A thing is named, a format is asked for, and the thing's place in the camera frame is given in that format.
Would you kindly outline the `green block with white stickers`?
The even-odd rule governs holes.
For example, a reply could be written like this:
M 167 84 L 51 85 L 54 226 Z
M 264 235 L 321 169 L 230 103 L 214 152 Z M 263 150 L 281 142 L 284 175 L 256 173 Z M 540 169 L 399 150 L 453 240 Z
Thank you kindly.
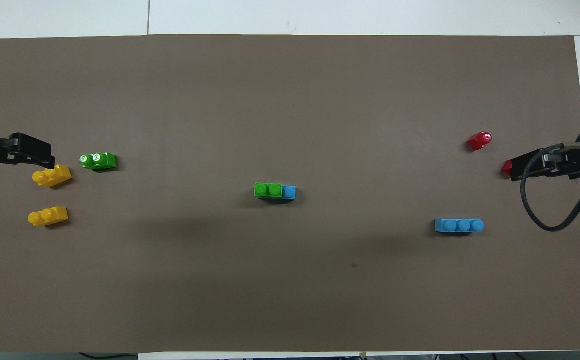
M 110 152 L 84 153 L 79 162 L 82 168 L 92 171 L 104 171 L 117 168 L 117 157 Z

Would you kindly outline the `yellow two-stud block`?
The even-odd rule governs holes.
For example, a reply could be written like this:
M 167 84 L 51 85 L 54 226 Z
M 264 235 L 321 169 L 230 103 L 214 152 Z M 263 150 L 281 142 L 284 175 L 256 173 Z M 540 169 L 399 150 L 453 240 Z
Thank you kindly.
M 27 221 L 34 227 L 48 227 L 68 221 L 68 209 L 64 206 L 45 208 L 28 214 Z
M 57 164 L 52 169 L 35 171 L 31 178 L 39 187 L 52 188 L 71 180 L 73 176 L 68 166 Z

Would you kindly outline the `brown paper table mat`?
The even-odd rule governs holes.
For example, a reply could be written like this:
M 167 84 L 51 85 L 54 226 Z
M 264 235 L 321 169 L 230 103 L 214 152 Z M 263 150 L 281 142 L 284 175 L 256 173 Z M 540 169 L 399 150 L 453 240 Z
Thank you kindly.
M 0 169 L 0 353 L 580 350 L 580 216 L 501 173 L 580 134 L 572 37 L 0 39 L 18 132 L 73 178 Z

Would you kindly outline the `plain green two-stud block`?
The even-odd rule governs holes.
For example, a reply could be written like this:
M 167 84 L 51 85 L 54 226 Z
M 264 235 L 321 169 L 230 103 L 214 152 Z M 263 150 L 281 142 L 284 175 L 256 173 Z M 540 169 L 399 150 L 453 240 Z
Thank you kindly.
M 281 183 L 255 182 L 253 195 L 261 199 L 283 198 L 283 185 Z

